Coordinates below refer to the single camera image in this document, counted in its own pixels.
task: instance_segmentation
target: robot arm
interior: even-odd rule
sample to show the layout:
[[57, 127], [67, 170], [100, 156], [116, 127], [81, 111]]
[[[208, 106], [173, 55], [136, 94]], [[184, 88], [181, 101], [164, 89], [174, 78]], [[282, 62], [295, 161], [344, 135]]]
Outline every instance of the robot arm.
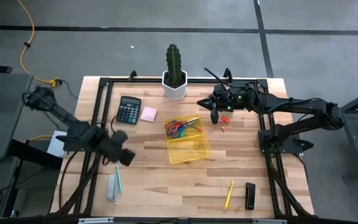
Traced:
[[68, 126], [70, 136], [58, 136], [63, 142], [78, 141], [84, 151], [98, 151], [110, 161], [120, 162], [126, 166], [132, 162], [135, 153], [122, 149], [122, 144], [127, 140], [123, 131], [116, 131], [111, 138], [106, 130], [89, 123], [79, 121], [72, 114], [59, 106], [53, 90], [36, 86], [34, 92], [22, 95], [24, 104], [33, 110], [46, 111]]
[[226, 83], [217, 84], [207, 98], [197, 104], [211, 111], [211, 121], [218, 123], [218, 111], [248, 110], [258, 114], [269, 114], [276, 111], [289, 113], [313, 114], [311, 118], [288, 125], [275, 124], [270, 129], [267, 141], [270, 145], [282, 146], [293, 134], [311, 131], [317, 128], [337, 130], [344, 126], [341, 109], [334, 103], [320, 98], [297, 100], [278, 98], [275, 95], [256, 90], [245, 81], [233, 81], [227, 90]]

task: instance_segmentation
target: cactus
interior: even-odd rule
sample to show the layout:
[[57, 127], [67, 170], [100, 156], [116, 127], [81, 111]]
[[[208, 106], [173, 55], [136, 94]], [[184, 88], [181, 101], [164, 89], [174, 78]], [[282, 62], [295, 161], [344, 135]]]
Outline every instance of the cactus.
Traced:
[[167, 49], [168, 75], [165, 84], [171, 88], [178, 88], [184, 84], [181, 72], [181, 59], [179, 48], [176, 44], [170, 44]]

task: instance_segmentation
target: calculator display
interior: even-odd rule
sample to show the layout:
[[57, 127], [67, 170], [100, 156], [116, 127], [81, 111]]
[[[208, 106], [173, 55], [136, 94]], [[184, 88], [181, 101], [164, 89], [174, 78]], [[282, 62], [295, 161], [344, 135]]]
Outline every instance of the calculator display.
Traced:
[[126, 97], [122, 97], [121, 101], [124, 103], [139, 103], [139, 100], [132, 99], [132, 98], [126, 98]]

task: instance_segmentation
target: potted cactus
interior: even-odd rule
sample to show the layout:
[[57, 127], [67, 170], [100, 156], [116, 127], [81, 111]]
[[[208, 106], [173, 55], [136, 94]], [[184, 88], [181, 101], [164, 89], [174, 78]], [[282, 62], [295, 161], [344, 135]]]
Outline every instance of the potted cactus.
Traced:
[[167, 49], [168, 70], [162, 73], [162, 87], [171, 100], [181, 100], [187, 92], [187, 72], [181, 69], [179, 48], [170, 44]]

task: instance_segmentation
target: wooden table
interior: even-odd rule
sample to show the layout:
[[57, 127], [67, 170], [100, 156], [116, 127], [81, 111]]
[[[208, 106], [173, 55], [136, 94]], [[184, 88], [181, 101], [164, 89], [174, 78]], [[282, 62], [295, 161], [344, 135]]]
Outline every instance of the wooden table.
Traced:
[[[91, 121], [100, 77], [84, 77], [75, 116]], [[281, 78], [268, 80], [269, 92], [277, 97], [287, 97]], [[142, 108], [158, 109], [154, 123], [139, 120], [136, 125], [114, 123], [114, 129], [124, 130], [129, 139], [124, 147], [136, 152], [131, 166], [120, 165], [124, 193], [117, 202], [106, 200], [109, 174], [115, 174], [114, 164], [103, 166], [100, 162], [92, 207], [92, 216], [102, 217], [205, 217], [205, 218], [272, 218], [274, 217], [266, 162], [260, 153], [257, 131], [258, 116], [254, 112], [235, 111], [224, 113], [232, 119], [222, 132], [221, 125], [213, 125], [209, 111], [196, 102], [211, 94], [214, 84], [188, 84], [182, 101], [169, 100], [159, 83], [117, 83], [112, 89], [108, 124], [116, 114], [121, 96], [142, 99]], [[102, 100], [99, 118], [103, 111]], [[212, 155], [187, 164], [171, 164], [168, 160], [163, 121], [174, 116], [200, 114]], [[276, 123], [292, 122], [290, 113], [274, 113]], [[78, 185], [84, 153], [79, 152], [67, 169], [63, 183], [63, 203]], [[62, 170], [68, 156], [65, 156]], [[283, 165], [288, 188], [310, 213], [313, 213], [308, 184], [302, 163], [291, 154], [283, 154]], [[235, 180], [231, 203], [224, 210], [224, 203]], [[255, 210], [244, 209], [245, 184], [256, 184]], [[58, 209], [57, 186], [51, 211]], [[278, 190], [280, 208], [284, 212], [281, 191]], [[82, 206], [86, 204], [88, 188]]]

